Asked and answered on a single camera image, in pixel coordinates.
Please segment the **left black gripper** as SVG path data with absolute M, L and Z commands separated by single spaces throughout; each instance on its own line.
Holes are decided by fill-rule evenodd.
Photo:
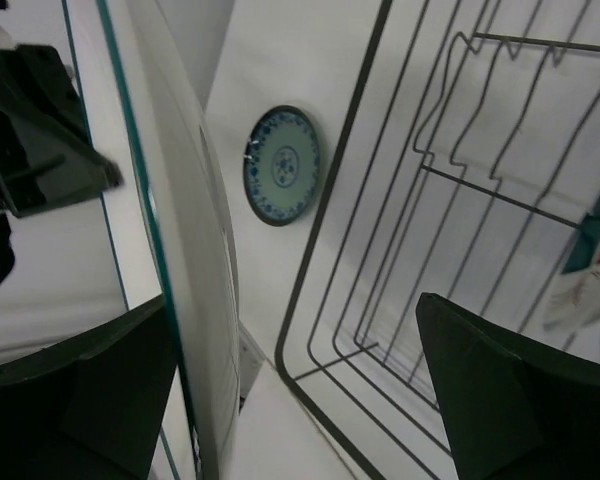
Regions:
M 0 285 L 15 265 L 4 210 L 24 218 L 120 184 L 118 166 L 91 146 L 58 52 L 30 44 L 0 49 Z

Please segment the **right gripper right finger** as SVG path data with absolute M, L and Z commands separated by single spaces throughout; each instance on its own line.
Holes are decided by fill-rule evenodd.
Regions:
M 600 364 L 437 294 L 416 320 L 461 479 L 600 479 Z

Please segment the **clear glass plate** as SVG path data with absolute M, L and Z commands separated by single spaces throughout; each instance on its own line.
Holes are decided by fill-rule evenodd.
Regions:
M 200 479 L 230 475 L 239 412 L 237 260 L 203 110 L 159 4 L 63 5 L 95 149 L 125 184 L 104 197 L 124 299 L 161 295 Z

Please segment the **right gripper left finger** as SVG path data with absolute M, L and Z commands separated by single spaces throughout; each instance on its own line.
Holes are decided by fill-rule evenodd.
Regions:
M 0 365 L 0 479 L 146 479 L 176 356 L 162 297 Z

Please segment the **blue floral patterned plate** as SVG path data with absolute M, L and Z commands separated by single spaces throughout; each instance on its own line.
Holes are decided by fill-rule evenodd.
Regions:
M 282 227 L 299 219 L 318 193 L 321 174 L 319 132 L 305 111 L 279 105 L 258 119 L 244 149 L 242 179 L 262 222 Z

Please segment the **green red rimmed plate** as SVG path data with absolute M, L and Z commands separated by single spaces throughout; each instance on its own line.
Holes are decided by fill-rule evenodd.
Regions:
M 552 282 L 543 328 L 573 333 L 600 321 L 600 194 L 578 227 L 576 241 Z

